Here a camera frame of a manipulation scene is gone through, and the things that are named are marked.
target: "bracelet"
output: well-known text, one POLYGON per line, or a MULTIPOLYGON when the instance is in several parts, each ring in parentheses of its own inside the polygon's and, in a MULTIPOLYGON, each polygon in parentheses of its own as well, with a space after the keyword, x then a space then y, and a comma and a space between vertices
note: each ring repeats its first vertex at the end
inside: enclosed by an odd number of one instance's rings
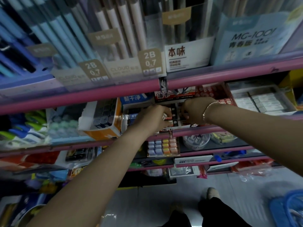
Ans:
POLYGON ((207 122, 205 121, 205 112, 206 112, 206 110, 209 108, 209 106, 212 105, 212 104, 214 104, 214 103, 219 103, 219 102, 217 101, 217 102, 212 102, 212 103, 210 103, 210 104, 206 107, 206 109, 204 110, 204 112, 203 112, 203 114, 202 114, 202 119, 203 119, 203 121, 204 121, 205 123, 207 123, 207 122))

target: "blue plastic basket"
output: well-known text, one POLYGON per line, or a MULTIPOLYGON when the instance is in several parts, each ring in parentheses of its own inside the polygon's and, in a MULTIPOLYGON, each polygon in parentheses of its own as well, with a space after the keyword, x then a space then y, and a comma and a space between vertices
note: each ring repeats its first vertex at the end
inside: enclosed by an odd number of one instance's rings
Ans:
POLYGON ((284 197, 272 199, 269 209, 277 227, 298 227, 289 209, 303 210, 303 190, 293 190, 284 197))

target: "floor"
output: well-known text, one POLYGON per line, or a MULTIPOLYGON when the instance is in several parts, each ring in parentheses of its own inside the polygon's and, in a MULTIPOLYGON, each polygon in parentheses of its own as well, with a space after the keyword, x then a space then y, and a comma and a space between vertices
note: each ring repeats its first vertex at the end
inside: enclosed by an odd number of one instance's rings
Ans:
POLYGON ((183 204, 192 227, 202 225, 197 210, 201 195, 215 187, 221 199, 252 226, 275 226, 267 201, 294 189, 303 189, 303 178, 287 168, 273 169, 267 177, 243 182, 234 173, 209 175, 208 179, 178 178, 177 184, 116 191, 108 204, 102 227, 156 227, 169 219, 169 205, 183 204))

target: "forearm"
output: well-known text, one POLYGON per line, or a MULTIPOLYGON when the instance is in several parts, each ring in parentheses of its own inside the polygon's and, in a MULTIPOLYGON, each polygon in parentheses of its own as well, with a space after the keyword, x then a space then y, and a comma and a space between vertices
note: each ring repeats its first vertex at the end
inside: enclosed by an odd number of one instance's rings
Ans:
POLYGON ((230 105, 211 105, 206 120, 303 176, 303 124, 230 105))
POLYGON ((64 187, 29 227, 95 227, 119 186, 136 152, 148 135, 142 129, 128 129, 81 174, 64 187))

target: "yellow box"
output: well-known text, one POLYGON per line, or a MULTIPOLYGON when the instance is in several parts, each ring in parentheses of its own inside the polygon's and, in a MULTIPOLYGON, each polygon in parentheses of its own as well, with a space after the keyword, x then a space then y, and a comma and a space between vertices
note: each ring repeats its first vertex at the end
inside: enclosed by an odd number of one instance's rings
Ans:
POLYGON ((279 88, 282 88, 286 97, 296 107, 298 111, 303 110, 303 106, 298 106, 294 97, 294 88, 303 87, 303 69, 292 70, 281 81, 279 88))
POLYGON ((86 104, 79 118, 78 129, 95 140, 108 140, 121 135, 121 124, 122 104, 120 98, 107 99, 86 104))

